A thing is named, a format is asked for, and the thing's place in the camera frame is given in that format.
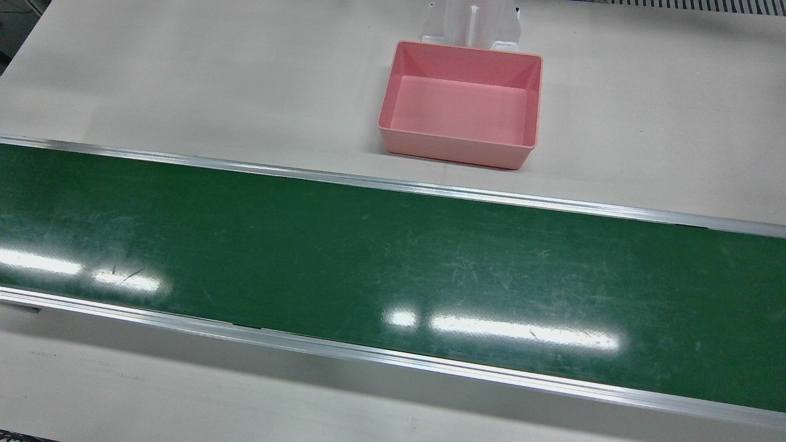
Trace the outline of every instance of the pink bin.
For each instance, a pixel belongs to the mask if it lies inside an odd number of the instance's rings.
[[[380,114],[385,149],[518,169],[538,136],[538,55],[399,42]]]

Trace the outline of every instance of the conveyor belt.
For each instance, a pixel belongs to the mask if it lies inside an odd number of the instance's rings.
[[[0,285],[786,411],[786,239],[0,146]]]

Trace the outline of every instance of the scratch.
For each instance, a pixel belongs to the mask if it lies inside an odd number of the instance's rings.
[[[124,283],[125,281],[128,281],[128,279],[129,279],[129,278],[132,278],[132,277],[136,276],[137,274],[139,274],[139,272],[143,271],[144,269],[145,269],[145,268],[141,268],[141,269],[139,269],[139,270],[135,271],[134,273],[132,273],[132,274],[129,274],[129,275],[128,275],[128,276],[126,276],[126,278],[125,278],[124,280],[122,280],[120,283],[122,284],[122,283]]]
[[[202,286],[201,286],[201,288],[202,288],[202,293],[204,293],[204,295],[205,295],[205,296],[208,298],[208,300],[209,300],[210,302],[212,302],[213,304],[215,304],[215,301],[214,301],[214,300],[213,300],[213,298],[210,296],[210,294],[208,293],[208,291],[207,291],[207,290],[205,290],[205,289],[204,289],[204,287],[202,287]]]

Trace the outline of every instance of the metal grating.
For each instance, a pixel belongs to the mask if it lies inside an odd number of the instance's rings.
[[[760,14],[786,17],[784,0],[590,0],[612,5],[697,9],[720,13]]]

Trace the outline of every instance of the white bracket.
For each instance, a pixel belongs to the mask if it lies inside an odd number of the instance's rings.
[[[435,0],[423,25],[424,43],[514,49],[521,38],[512,0]]]

